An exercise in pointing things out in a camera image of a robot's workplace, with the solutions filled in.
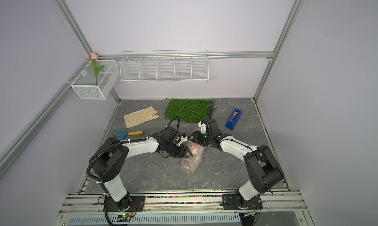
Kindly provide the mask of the white mesh wall basket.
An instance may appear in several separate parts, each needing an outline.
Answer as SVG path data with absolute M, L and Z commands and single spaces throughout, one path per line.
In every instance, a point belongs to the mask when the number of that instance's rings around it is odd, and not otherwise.
M 95 84 L 94 68 L 90 61 L 76 77 L 71 88 L 82 100 L 105 100 L 120 76 L 120 69 L 114 60 L 97 60 L 97 65 L 104 68 L 97 76 Z

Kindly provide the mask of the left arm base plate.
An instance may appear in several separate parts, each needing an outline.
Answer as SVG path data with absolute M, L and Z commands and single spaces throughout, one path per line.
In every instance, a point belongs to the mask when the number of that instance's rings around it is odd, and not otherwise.
M 141 212 L 145 205 L 146 196 L 135 195 L 126 196 L 119 202 L 115 202 L 110 196 L 104 201 L 104 206 L 107 212 Z

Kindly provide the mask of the green artificial grass mat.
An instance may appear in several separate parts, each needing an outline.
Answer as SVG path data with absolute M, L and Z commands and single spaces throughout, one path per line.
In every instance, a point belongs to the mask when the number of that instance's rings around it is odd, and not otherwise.
M 178 116 L 183 122 L 198 123 L 206 118 L 210 105 L 214 106 L 214 100 L 172 99 L 165 110 L 165 118 L 172 119 Z

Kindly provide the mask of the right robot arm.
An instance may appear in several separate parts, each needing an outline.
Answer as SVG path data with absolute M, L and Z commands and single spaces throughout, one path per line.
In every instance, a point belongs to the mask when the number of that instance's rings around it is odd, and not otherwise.
M 199 130 L 189 135 L 189 140 L 204 147 L 214 147 L 244 162 L 249 180 L 235 191 L 232 200 L 224 199 L 222 206 L 247 209 L 252 199 L 270 192 L 284 179 L 284 172 L 271 149 L 266 145 L 254 146 L 222 133 L 214 119 L 198 123 Z

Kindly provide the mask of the blue tape dispenser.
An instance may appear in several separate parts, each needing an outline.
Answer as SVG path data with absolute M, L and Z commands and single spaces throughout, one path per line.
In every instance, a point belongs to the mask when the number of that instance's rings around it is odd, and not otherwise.
M 235 126 L 237 125 L 240 116 L 242 114 L 242 111 L 239 109 L 234 109 L 230 118 L 228 119 L 227 123 L 225 124 L 225 127 L 228 129 L 233 130 Z

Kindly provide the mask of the pink artificial tulip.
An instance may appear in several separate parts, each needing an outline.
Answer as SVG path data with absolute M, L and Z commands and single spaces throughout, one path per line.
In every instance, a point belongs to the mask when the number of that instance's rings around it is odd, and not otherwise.
M 98 85 L 97 76 L 99 72 L 104 68 L 104 65 L 98 66 L 96 61 L 98 60 L 98 56 L 95 52 L 91 53 L 91 62 L 92 66 L 94 68 L 94 77 L 95 77 L 95 84 Z

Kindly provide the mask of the blue yellow garden fork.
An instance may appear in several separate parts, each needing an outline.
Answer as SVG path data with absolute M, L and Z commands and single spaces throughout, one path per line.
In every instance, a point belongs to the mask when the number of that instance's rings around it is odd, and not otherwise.
M 144 131 L 127 132 L 126 130 L 121 130 L 121 131 L 114 130 L 112 136 L 122 140 L 128 136 L 137 136 L 137 135 L 142 135 L 142 134 L 144 134 Z

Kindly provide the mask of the aluminium front rail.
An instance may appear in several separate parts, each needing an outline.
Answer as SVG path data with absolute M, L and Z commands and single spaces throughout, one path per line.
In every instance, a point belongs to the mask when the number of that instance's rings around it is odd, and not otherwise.
M 132 202 L 144 214 L 158 213 L 221 213 L 229 210 L 234 195 L 232 189 L 210 191 L 156 191 L 131 194 Z M 60 214 L 99 214 L 103 212 L 102 195 L 69 195 Z M 260 194 L 248 208 L 235 208 L 233 212 L 308 211 L 300 192 L 284 192 L 281 189 Z

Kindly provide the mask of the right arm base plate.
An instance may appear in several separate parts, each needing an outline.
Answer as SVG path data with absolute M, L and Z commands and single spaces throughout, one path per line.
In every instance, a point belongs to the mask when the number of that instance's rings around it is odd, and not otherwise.
M 220 205 L 224 210 L 261 210 L 263 208 L 260 195 L 245 200 L 237 194 L 223 194 Z

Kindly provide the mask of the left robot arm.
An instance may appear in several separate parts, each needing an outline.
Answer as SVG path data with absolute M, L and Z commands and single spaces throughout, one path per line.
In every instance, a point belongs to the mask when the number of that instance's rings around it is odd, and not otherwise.
M 187 158 L 193 154 L 184 143 L 188 136 L 173 127 L 139 139 L 110 137 L 90 158 L 86 175 L 94 179 L 104 190 L 104 205 L 107 210 L 127 211 L 134 204 L 129 191 L 122 182 L 120 172 L 127 158 L 145 153 L 166 152 L 166 158 Z

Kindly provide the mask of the beige work glove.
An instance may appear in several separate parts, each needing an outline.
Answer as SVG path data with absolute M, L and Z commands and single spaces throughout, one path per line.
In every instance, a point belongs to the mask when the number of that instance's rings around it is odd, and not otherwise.
M 128 129 L 157 118 L 159 118 L 158 111 L 152 106 L 124 116 L 125 125 Z

